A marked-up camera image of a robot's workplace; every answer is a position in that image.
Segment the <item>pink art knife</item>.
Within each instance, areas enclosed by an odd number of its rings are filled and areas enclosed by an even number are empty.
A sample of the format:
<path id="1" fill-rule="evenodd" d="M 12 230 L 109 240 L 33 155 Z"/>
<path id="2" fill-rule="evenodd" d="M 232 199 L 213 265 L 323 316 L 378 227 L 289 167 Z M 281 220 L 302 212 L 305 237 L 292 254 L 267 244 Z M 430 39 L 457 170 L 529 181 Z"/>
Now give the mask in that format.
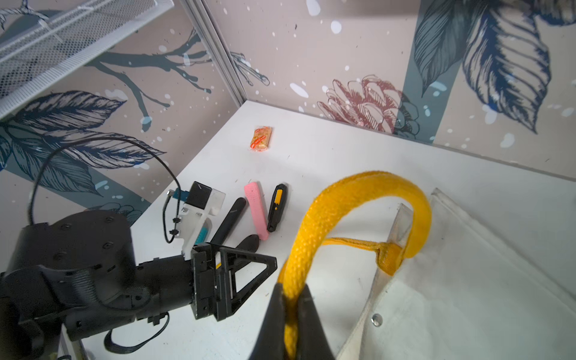
<path id="1" fill-rule="evenodd" d="M 251 182 L 244 186 L 244 195 L 250 208 L 256 234 L 261 240 L 265 241 L 269 237 L 269 232 L 267 230 L 267 217 L 258 183 Z"/>

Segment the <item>orange snack packet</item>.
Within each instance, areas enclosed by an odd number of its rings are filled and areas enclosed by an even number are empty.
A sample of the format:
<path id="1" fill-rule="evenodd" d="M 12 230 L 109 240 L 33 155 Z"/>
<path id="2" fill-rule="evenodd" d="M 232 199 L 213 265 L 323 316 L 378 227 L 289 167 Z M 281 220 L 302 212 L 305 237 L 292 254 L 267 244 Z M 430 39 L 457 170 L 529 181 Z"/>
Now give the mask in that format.
<path id="1" fill-rule="evenodd" d="M 269 149 L 270 139 L 272 137 L 272 127 L 258 127 L 253 132 L 253 138 L 250 142 L 250 149 L 255 152 L 264 152 Z"/>

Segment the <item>white tote pouch yellow handles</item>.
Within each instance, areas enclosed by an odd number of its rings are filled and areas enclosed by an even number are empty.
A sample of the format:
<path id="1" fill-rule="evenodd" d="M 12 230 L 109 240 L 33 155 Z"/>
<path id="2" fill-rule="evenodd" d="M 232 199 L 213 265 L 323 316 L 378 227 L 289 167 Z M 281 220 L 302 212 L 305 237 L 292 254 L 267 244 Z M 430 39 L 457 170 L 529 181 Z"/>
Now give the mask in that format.
<path id="1" fill-rule="evenodd" d="M 383 197 L 412 208 L 405 244 L 333 238 L 352 210 Z M 431 197 L 390 172 L 327 187 L 307 210 L 278 278 L 286 358 L 296 359 L 297 302 L 324 245 L 376 255 L 386 284 L 361 322 L 362 359 L 573 359 L 575 298 L 440 190 Z"/>

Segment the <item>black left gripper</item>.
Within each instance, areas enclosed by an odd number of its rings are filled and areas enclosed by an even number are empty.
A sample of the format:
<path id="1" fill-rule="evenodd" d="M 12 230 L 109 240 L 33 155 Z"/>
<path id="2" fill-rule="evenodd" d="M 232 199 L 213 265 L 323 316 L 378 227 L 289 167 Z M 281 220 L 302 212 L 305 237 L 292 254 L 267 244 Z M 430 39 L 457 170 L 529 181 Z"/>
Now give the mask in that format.
<path id="1" fill-rule="evenodd" d="M 265 268 L 238 289 L 236 273 L 251 263 L 262 264 Z M 273 256 L 210 243 L 193 247 L 190 264 L 193 315 L 197 320 L 213 316 L 217 321 L 234 315 L 278 268 Z"/>

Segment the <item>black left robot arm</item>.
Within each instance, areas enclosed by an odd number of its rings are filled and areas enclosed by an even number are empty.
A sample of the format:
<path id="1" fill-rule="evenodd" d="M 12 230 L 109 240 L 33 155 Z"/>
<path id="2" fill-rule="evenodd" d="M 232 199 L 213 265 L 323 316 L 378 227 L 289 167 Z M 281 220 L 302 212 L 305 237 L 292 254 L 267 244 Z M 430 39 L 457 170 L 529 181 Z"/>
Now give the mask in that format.
<path id="1" fill-rule="evenodd" d="M 25 226 L 1 274 L 1 357 L 56 357 L 62 332 L 78 341 L 170 312 L 224 320 L 277 269 L 272 256 L 203 243 L 187 255 L 136 263 L 127 219 L 85 211 Z"/>

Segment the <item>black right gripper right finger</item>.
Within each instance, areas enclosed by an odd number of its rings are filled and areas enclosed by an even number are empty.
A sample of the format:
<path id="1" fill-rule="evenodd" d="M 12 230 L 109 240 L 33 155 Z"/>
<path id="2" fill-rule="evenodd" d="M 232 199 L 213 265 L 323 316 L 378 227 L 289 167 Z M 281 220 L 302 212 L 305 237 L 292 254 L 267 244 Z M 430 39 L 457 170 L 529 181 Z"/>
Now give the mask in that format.
<path id="1" fill-rule="evenodd" d="M 307 285 L 297 302 L 298 360 L 335 360 L 323 330 L 314 299 Z"/>

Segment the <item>small black yellow art knife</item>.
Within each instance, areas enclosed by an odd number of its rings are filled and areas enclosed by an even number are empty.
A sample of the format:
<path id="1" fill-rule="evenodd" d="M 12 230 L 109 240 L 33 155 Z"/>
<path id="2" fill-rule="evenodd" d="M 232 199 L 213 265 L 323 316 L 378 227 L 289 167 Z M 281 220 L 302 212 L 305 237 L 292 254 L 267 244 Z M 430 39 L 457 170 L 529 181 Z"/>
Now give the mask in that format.
<path id="1" fill-rule="evenodd" d="M 267 230 L 269 233 L 276 231 L 279 223 L 281 222 L 287 203 L 287 194 L 288 187 L 285 184 L 279 184 L 274 189 L 270 208 L 268 210 Z"/>

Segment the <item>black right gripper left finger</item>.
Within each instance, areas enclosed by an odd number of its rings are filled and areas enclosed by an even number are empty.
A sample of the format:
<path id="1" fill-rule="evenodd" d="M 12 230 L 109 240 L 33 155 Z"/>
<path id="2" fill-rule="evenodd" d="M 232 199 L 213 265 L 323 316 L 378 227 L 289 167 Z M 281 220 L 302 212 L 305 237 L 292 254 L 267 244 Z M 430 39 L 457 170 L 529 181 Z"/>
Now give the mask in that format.
<path id="1" fill-rule="evenodd" d="M 284 286 L 282 283 L 276 283 L 256 343 L 250 354 L 250 360 L 287 359 L 284 343 L 286 322 L 287 302 L 284 296 Z"/>

